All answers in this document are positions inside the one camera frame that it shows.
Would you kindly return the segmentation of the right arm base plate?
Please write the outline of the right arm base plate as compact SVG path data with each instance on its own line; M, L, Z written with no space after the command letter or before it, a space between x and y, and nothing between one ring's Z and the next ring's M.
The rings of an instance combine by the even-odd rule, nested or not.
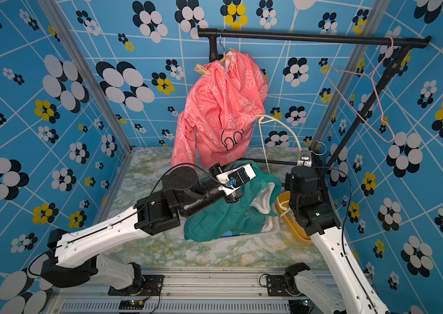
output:
M299 293L293 288L285 276L264 275L265 288L268 296L271 297L302 297L303 293Z

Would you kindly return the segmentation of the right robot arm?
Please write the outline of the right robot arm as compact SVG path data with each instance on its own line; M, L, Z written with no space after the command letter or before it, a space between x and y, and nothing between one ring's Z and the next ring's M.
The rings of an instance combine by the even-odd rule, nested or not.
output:
M303 294L322 313L389 313L372 287L344 236L343 225L328 199L320 168L309 153L285 177L289 208L326 261L339 292L321 282L304 263L285 270L289 292Z

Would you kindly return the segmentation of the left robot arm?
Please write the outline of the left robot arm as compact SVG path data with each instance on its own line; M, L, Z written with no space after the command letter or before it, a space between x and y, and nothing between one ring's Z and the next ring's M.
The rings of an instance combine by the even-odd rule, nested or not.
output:
M57 288L107 285L110 296L137 295L151 288L140 265L114 262L103 252L178 227L182 217L190 218L220 200L236 203L242 197L242 187L255 178L249 164L229 171L216 164L206 172L204 181L199 180L197 170L195 164L178 164L159 179L161 190L153 188L148 197L123 213L79 232L52 231L39 269L26 273Z

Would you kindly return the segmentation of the white clothespin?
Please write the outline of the white clothespin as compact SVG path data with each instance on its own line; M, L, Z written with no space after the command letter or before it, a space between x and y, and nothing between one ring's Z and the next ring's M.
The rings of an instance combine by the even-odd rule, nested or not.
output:
M286 217L290 221L292 221L295 218L293 211L289 206L289 200L279 203L278 208L280 210L280 213L279 213L280 218Z

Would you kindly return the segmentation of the pink jacket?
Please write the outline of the pink jacket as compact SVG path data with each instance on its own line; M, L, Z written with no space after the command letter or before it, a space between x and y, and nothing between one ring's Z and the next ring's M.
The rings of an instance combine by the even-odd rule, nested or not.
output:
M172 165L225 166L243 157L254 121L265 113L268 83L255 60L246 53L229 52L224 63L205 67L190 90L178 117Z

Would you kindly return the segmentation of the white hanger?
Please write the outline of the white hanger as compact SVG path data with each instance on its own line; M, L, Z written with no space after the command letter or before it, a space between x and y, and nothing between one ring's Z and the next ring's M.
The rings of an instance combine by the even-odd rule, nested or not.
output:
M271 143L272 147L282 146L282 145L287 147L289 145L289 136L292 136L295 139L295 142L297 144L299 152L302 151L302 146L299 142L297 135L286 124L279 121L277 118L275 118L273 116L268 116L268 115L254 115L254 116L255 116L255 118L257 118L257 123L258 123L259 131L260 131L261 144L262 144L262 148L263 148L263 155L265 157L265 164L267 166L267 171L269 173L271 172L270 167L269 167L270 162L267 158L267 153L266 153L266 148L268 147L268 144ZM285 128L285 131L281 131L281 132L272 131L269 133L269 135L266 139L263 139L263 131L262 131L261 125L267 124L270 122L276 122L278 124L281 124Z

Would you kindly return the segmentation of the wooden hanger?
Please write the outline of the wooden hanger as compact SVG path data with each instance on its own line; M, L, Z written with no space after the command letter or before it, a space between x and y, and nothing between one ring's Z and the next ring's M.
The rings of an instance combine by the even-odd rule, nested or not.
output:
M218 37L218 43L219 43L219 45L221 46L221 48L223 49L222 56L221 56L221 58L218 60L218 61L220 62L220 64L223 63L223 62L225 62L225 61L227 61L227 60L230 60L230 59L232 58L231 55L227 55L225 45L222 43L222 40L221 40L222 37L223 37L223 33L224 33L224 32L225 32L225 29L221 30L221 31L220 31L220 36Z

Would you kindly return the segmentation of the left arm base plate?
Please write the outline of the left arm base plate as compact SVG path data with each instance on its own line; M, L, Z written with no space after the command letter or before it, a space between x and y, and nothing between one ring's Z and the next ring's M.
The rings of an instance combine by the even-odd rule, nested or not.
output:
M109 296L160 296L164 286L165 276L162 275L145 275L142 276L140 285L133 284L130 287L117 290L113 287L109 288Z

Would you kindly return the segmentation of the green jacket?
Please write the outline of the green jacket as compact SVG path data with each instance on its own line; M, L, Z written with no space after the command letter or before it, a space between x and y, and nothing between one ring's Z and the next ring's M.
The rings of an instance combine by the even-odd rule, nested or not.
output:
M227 231L260 234L266 218L276 217L272 204L282 189L279 178L261 171L253 161L248 163L256 177L242 186L241 199L234 204L220 200L187 219L183 228L186 240L210 242Z

